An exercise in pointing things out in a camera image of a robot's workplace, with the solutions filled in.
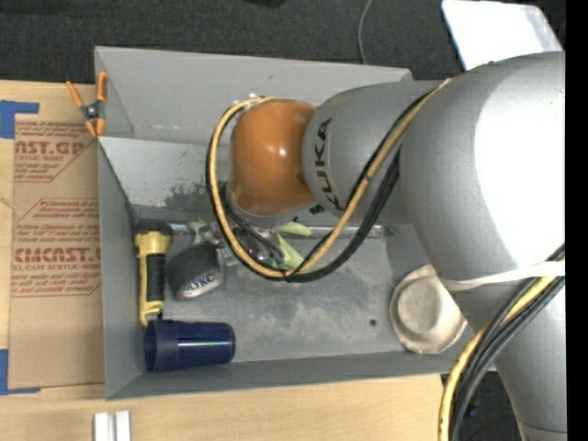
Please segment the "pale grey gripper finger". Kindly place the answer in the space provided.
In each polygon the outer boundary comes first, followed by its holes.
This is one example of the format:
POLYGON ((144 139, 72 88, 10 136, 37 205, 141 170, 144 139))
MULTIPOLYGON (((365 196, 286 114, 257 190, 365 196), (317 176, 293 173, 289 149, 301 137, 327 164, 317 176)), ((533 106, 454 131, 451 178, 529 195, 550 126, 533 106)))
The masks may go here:
POLYGON ((221 246, 221 231, 216 222, 195 220, 190 221, 187 225, 189 230, 194 233, 193 245, 209 243, 215 247, 221 246))

